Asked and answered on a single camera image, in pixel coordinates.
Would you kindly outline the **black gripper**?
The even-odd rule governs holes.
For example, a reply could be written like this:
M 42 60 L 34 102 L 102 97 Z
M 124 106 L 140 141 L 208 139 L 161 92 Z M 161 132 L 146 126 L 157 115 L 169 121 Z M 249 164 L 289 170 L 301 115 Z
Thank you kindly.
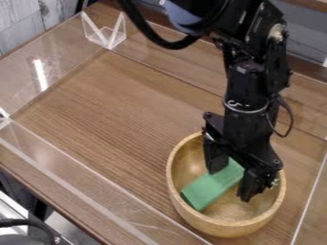
M 244 168 L 237 197 L 252 197 L 273 186 L 282 161 L 270 146 L 280 106 L 265 102 L 260 108 L 224 108 L 224 115 L 202 114 L 202 153 L 210 174 L 222 170 L 232 158 Z

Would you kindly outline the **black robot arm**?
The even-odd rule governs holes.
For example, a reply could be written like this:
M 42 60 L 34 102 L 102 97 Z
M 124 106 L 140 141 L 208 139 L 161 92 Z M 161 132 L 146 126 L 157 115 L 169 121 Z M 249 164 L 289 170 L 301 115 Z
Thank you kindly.
M 289 109 L 281 96 L 290 76 L 282 12 L 269 0 L 164 0 L 162 7 L 180 32 L 208 35 L 222 50 L 224 113 L 202 114 L 204 161 L 210 173 L 228 159 L 240 164 L 236 195 L 248 202 L 276 185 L 282 169 L 269 143 L 278 111 Z

